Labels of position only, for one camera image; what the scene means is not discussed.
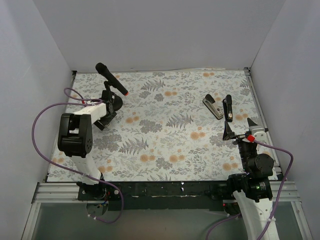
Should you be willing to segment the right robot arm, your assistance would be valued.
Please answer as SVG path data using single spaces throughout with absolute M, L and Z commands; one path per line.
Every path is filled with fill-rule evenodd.
M 224 122 L 224 141 L 233 140 L 238 146 L 243 173 L 229 175 L 227 195 L 235 199 L 243 218 L 249 240 L 278 240 L 273 210 L 273 193 L 269 177 L 273 175 L 274 159 L 257 152 L 257 143 L 266 141 L 267 128 L 247 119 L 249 129 L 236 135 L 227 121 Z

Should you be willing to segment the grey black stapler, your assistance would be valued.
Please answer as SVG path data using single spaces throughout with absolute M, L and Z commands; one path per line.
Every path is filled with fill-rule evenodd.
M 209 109 L 209 111 L 216 117 L 217 120 L 220 120 L 224 117 L 221 107 L 219 107 L 214 100 L 214 98 L 207 94 L 202 100 L 203 104 Z

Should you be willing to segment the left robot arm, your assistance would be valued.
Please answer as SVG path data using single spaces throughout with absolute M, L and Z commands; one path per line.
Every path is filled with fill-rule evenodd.
M 95 125 L 104 130 L 123 106 L 123 100 L 110 90 L 103 90 L 102 103 L 91 104 L 74 113 L 64 113 L 60 118 L 57 146 L 69 157 L 77 170 L 84 174 L 77 185 L 95 200 L 106 196 L 106 186 L 99 182 L 104 180 L 93 160 L 93 130 Z

